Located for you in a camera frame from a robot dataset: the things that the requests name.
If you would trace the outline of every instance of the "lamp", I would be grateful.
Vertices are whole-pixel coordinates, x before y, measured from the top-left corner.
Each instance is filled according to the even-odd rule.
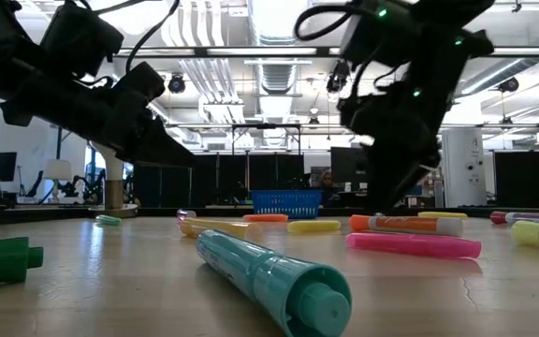
[[[51,201],[52,203],[59,203],[60,199],[57,197],[57,184],[59,181],[72,180],[72,169],[70,167],[70,162],[61,159],[50,159],[45,167],[43,178],[53,180]]]

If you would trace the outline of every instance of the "teal highlighter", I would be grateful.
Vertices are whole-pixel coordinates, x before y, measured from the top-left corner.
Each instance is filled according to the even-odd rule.
[[[214,229],[197,239],[198,254],[289,337],[337,337],[351,316],[351,290],[339,271],[282,256]]]

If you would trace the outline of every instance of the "orange highlighter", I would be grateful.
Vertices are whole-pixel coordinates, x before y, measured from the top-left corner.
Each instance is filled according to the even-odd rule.
[[[353,231],[371,230],[452,237],[463,235],[463,220],[458,218],[353,215],[348,223]]]

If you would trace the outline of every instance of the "white pillar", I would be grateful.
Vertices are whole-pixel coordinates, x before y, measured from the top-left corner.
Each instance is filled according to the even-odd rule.
[[[479,128],[442,132],[446,207],[486,205],[484,146]]]

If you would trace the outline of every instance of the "person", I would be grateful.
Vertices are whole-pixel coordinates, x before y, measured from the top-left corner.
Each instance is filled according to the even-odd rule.
[[[335,201],[340,199],[340,196],[338,195],[338,188],[332,181],[332,172],[326,171],[322,174],[320,186],[322,188],[322,205],[325,207],[334,206]]]

